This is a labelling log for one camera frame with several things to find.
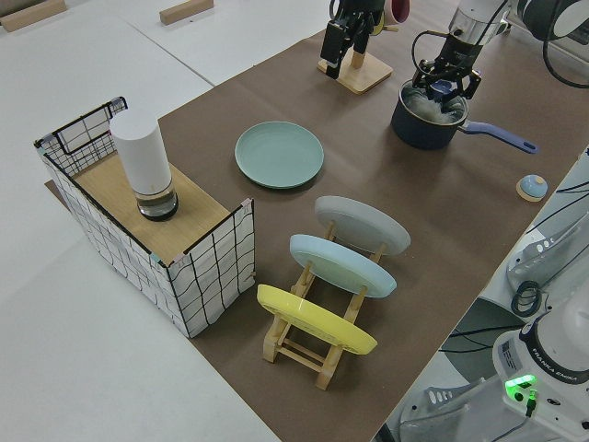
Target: teal plate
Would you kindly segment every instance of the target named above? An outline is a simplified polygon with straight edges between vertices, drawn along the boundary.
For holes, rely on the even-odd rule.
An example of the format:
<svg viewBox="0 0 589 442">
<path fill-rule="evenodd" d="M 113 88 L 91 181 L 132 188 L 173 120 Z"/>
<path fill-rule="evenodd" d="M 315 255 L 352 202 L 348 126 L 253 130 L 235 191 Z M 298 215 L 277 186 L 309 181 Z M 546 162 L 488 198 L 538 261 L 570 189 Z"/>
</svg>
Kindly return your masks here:
<svg viewBox="0 0 589 442">
<path fill-rule="evenodd" d="M 236 162 L 259 185 L 290 189 L 315 177 L 323 165 L 323 147 L 304 127 L 291 122 L 262 122 L 237 140 Z"/>
<path fill-rule="evenodd" d="M 292 235 L 291 255 L 301 267 L 311 262 L 310 271 L 324 281 L 358 294 L 366 287 L 366 297 L 387 297 L 397 281 L 385 269 L 341 244 L 310 235 Z"/>
</svg>

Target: white canister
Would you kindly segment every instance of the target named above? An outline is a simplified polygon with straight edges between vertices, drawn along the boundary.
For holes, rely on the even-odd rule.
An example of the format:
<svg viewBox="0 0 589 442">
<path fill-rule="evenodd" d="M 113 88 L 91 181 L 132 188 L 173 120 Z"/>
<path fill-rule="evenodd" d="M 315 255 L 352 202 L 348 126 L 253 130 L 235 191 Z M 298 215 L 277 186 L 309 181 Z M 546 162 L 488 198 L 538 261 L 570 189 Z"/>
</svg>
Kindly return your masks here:
<svg viewBox="0 0 589 442">
<path fill-rule="evenodd" d="M 110 134 L 141 214 L 154 221 L 174 215 L 178 196 L 157 119 L 141 110 L 124 110 L 110 120 Z"/>
</svg>

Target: blue saucepan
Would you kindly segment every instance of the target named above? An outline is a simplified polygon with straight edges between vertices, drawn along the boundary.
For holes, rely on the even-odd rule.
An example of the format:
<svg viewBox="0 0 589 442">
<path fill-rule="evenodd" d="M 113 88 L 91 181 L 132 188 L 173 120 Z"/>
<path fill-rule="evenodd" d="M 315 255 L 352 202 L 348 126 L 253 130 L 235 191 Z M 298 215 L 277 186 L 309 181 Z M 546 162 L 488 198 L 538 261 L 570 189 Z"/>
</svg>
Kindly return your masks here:
<svg viewBox="0 0 589 442">
<path fill-rule="evenodd" d="M 412 90 L 413 85 L 410 80 L 403 84 L 398 93 L 397 106 L 391 120 L 391 125 L 398 137 L 408 145 L 426 150 L 441 149 L 450 143 L 456 131 L 460 131 L 464 134 L 493 136 L 527 154 L 535 154 L 539 150 L 537 145 L 493 124 L 469 121 L 467 101 L 462 97 L 456 97 L 447 103 L 452 108 L 450 122 L 428 120 L 408 107 L 407 98 Z"/>
</svg>

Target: blue handle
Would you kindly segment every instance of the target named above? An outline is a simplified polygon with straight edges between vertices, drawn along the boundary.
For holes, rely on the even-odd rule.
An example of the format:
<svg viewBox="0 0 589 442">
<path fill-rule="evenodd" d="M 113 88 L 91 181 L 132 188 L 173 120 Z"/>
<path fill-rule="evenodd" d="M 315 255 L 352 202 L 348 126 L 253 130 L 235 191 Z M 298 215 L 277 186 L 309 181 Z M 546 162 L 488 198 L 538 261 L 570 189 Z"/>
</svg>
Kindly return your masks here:
<svg viewBox="0 0 589 442">
<path fill-rule="evenodd" d="M 488 124 L 487 122 L 470 122 L 466 120 L 462 126 L 458 126 L 458 130 L 465 134 L 487 134 L 493 136 L 508 145 L 523 150 L 527 154 L 535 154 L 539 150 L 537 145 L 533 145 L 521 136 L 512 134 L 501 127 Z"/>
</svg>

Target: wooden block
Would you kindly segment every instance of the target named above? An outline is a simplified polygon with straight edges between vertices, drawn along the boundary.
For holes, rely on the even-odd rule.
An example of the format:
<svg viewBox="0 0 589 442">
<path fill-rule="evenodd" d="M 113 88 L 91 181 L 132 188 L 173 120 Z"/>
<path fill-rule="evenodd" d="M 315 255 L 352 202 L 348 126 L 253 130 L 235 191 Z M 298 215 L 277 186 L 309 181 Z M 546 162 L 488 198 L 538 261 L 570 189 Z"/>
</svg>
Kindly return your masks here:
<svg viewBox="0 0 589 442">
<path fill-rule="evenodd" d="M 213 6 L 213 0 L 189 0 L 188 2 L 180 3 L 179 5 L 160 11 L 159 19 L 165 25 L 170 25 L 183 18 L 211 9 Z"/>
<path fill-rule="evenodd" d="M 47 17 L 54 16 L 67 9 L 64 0 L 45 0 L 38 5 L 30 6 L 21 11 L 9 14 L 0 18 L 2 26 L 8 32 L 24 28 L 25 26 L 37 23 Z"/>
<path fill-rule="evenodd" d="M 166 221 L 139 213 L 119 156 L 111 154 L 75 176 L 75 181 L 142 244 L 170 265 L 180 253 L 206 235 L 229 212 L 182 172 L 170 165 L 178 211 Z"/>
<path fill-rule="evenodd" d="M 354 94 L 363 94 L 368 89 L 389 78 L 393 73 L 392 67 L 384 64 L 369 53 L 364 55 L 359 67 L 357 67 L 359 64 L 354 61 L 354 65 L 356 66 L 354 67 L 352 65 L 352 52 L 347 51 L 345 57 L 343 57 L 340 76 L 337 81 L 346 86 Z M 320 60 L 318 69 L 321 72 L 326 72 L 327 62 Z"/>
</svg>

